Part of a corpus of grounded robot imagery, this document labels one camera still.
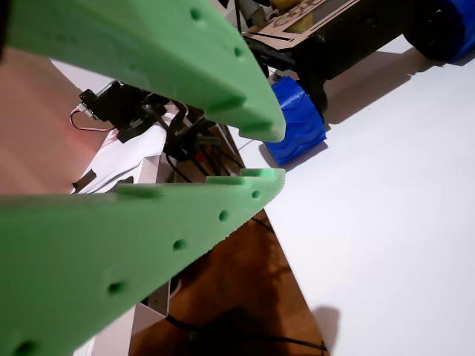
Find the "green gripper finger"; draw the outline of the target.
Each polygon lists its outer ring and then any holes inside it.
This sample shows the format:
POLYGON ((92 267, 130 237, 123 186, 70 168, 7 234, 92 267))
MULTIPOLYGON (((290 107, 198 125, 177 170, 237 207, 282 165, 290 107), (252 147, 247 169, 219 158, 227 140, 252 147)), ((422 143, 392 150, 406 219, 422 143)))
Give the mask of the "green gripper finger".
POLYGON ((282 169, 1 198, 1 353, 69 355, 282 190, 282 169))
POLYGON ((246 138, 285 135, 251 50, 207 1, 12 1, 7 45, 200 108, 246 138))

